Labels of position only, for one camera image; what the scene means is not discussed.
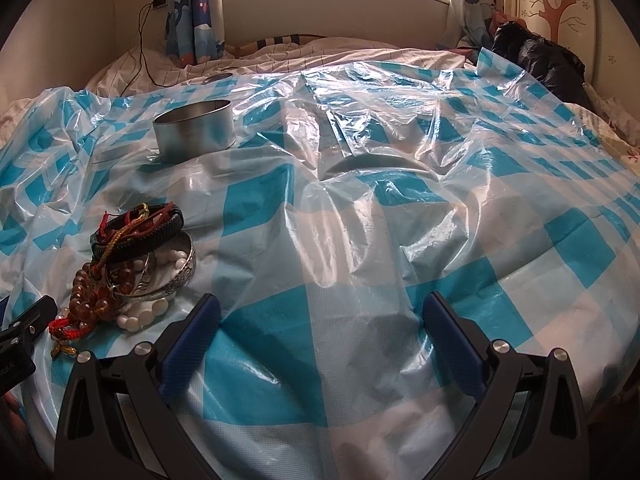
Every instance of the blue and white checkered tablecloth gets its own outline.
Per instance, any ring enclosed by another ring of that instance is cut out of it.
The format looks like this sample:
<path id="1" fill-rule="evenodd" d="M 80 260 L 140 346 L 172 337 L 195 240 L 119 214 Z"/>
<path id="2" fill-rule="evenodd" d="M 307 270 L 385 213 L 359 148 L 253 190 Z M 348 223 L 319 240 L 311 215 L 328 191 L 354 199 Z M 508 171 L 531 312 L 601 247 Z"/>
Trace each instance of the blue and white checkered tablecloth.
<path id="1" fill-rule="evenodd" d="M 159 162 L 152 119 L 215 98 L 234 103 L 236 145 Z M 224 479 L 422 478 L 470 408 L 418 321 L 432 290 L 489 338 L 567 349 L 588 408 L 640 357 L 640 181 L 488 51 L 476 71 L 356 62 L 44 92 L 0 153 L 4 322 L 43 294 L 66 303 L 105 210 L 166 201 L 193 281 L 151 327 L 105 326 L 86 348 L 127 352 L 216 294 L 221 329 L 174 408 Z M 51 345 L 23 392 L 54 434 L 72 363 Z"/>

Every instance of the round metal container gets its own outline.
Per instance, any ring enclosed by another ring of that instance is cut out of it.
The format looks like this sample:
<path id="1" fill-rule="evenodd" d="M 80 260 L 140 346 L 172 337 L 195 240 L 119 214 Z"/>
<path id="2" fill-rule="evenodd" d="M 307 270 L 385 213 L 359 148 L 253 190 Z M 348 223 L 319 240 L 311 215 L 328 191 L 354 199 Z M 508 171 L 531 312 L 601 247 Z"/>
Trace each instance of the round metal container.
<path id="1" fill-rule="evenodd" d="M 160 157 L 178 164 L 226 150 L 235 140 L 231 101 L 203 101 L 170 110 L 154 119 Z"/>

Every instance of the black puffer jacket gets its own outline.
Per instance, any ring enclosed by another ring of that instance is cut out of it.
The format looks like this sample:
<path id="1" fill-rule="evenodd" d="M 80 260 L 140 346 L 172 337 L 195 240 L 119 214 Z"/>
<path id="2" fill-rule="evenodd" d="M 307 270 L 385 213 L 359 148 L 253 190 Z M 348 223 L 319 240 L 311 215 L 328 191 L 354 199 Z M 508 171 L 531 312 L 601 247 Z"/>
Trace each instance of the black puffer jacket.
<path id="1" fill-rule="evenodd" d="M 561 101 L 592 110 L 582 88 L 584 63 L 570 50 L 516 22 L 497 30 L 492 50 L 529 72 Z"/>

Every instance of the pile of bracelets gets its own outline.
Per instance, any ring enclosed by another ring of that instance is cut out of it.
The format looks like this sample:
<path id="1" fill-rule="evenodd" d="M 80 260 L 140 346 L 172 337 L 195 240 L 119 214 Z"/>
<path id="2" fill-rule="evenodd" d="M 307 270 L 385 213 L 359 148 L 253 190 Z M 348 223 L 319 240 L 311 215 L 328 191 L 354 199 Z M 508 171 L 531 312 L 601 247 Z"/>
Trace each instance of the pile of bracelets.
<path id="1" fill-rule="evenodd" d="M 167 311 L 168 301 L 195 270 L 195 252 L 183 225 L 173 203 L 104 214 L 91 236 L 92 261 L 76 272 L 68 306 L 49 324 L 52 358 L 61 352 L 76 355 L 75 343 L 101 322 L 136 332 Z M 171 265 L 167 282 L 148 291 L 166 264 Z"/>

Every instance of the power cord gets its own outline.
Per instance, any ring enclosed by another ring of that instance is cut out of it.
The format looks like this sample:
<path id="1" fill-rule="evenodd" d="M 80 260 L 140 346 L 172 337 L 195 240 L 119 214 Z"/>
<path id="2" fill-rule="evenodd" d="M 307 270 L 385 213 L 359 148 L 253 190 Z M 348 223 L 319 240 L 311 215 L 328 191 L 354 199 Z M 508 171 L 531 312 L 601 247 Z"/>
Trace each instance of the power cord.
<path id="1" fill-rule="evenodd" d="M 129 89 L 129 87 L 131 86 L 131 84 L 136 80 L 136 78 L 140 75 L 140 72 L 142 72 L 142 61 L 144 60 L 145 62 L 145 70 L 146 70 L 146 74 L 149 76 L 149 79 L 151 79 L 151 82 L 155 85 L 158 86 L 160 88 L 171 88 L 173 85 L 159 85 L 158 83 L 156 83 L 154 81 L 153 76 L 151 75 L 151 73 L 149 72 L 149 66 L 146 62 L 146 56 L 145 56 L 145 51 L 142 49 L 142 33 L 145 30 L 145 25 L 146 25 L 146 19 L 149 17 L 149 13 L 151 12 L 153 7 L 153 4 L 146 4 L 144 5 L 141 9 L 140 12 L 138 13 L 138 35 L 140 36 L 140 56 L 138 57 L 138 63 L 140 64 L 140 68 L 138 69 L 138 71 L 136 72 L 136 75 L 133 76 L 133 78 L 131 79 L 131 81 L 129 81 L 129 83 L 127 84 L 127 86 L 125 86 L 124 90 L 122 91 L 122 93 L 120 94 L 120 97 L 123 97 L 123 95 L 125 94 L 125 92 Z M 145 14 L 145 19 L 142 19 L 142 13 L 145 11 L 146 9 L 146 14 Z"/>

